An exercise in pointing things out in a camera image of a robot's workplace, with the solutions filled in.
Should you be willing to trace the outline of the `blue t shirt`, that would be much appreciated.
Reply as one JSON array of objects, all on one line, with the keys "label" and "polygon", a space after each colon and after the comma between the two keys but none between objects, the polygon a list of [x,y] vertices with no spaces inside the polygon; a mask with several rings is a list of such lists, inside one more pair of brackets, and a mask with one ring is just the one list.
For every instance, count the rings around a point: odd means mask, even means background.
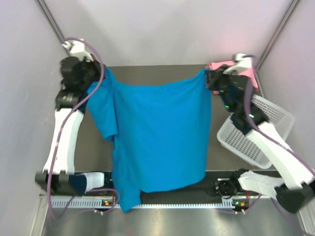
[{"label": "blue t shirt", "polygon": [[132,86],[106,69],[102,84],[88,92],[95,125],[113,143],[112,179],[123,212],[141,203],[141,192],[203,180],[212,112],[205,70],[161,86]]}]

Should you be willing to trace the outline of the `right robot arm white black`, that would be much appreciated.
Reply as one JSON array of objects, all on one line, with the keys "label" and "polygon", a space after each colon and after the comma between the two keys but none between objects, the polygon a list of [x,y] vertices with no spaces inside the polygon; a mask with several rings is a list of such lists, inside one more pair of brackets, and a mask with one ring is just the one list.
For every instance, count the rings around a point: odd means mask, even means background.
[{"label": "right robot arm white black", "polygon": [[263,152],[280,174],[270,177],[239,169],[229,178],[229,194],[256,192],[296,213],[315,198],[315,172],[292,151],[267,115],[254,104],[251,78],[239,72],[228,73],[229,68],[223,65],[216,70],[207,69],[207,88],[219,92],[234,127]]}]

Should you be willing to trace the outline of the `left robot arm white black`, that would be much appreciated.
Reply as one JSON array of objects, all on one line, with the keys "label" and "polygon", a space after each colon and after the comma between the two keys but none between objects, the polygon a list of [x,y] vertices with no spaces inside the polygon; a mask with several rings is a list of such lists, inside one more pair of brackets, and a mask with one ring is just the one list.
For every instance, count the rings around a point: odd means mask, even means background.
[{"label": "left robot arm white black", "polygon": [[61,60],[61,89],[55,98],[55,128],[50,153],[42,171],[34,180],[51,195],[83,196],[95,189],[106,195],[112,184],[101,172],[77,174],[74,155],[78,131],[85,115],[88,89],[105,78],[106,66],[95,57],[70,56]]}]

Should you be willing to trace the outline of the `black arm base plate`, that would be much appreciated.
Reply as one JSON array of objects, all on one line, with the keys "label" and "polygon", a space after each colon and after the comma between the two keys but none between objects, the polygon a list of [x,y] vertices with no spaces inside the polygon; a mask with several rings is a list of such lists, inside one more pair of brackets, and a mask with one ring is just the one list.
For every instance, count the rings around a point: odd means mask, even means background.
[{"label": "black arm base plate", "polygon": [[254,192],[236,192],[232,189],[229,177],[232,171],[206,171],[206,175],[200,182],[183,188],[140,193],[142,204],[172,205],[172,204],[211,204],[221,203],[224,199],[236,199],[240,197],[249,202]]}]

